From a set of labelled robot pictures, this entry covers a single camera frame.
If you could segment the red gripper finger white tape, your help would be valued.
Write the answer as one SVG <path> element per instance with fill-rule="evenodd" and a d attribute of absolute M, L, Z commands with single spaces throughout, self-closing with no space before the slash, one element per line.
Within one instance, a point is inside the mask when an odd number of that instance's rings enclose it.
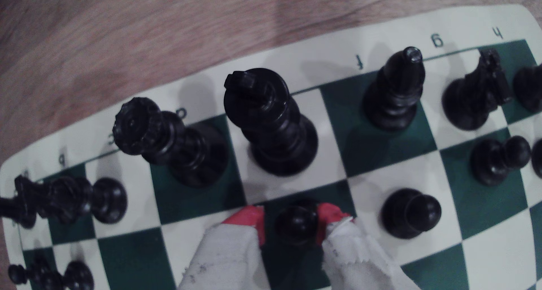
<path fill-rule="evenodd" d="M 331 203 L 317 206 L 316 241 L 332 289 L 419 289 L 361 222 Z"/>
<path fill-rule="evenodd" d="M 208 228 L 178 289 L 267 289 L 265 210 L 248 205 Z"/>

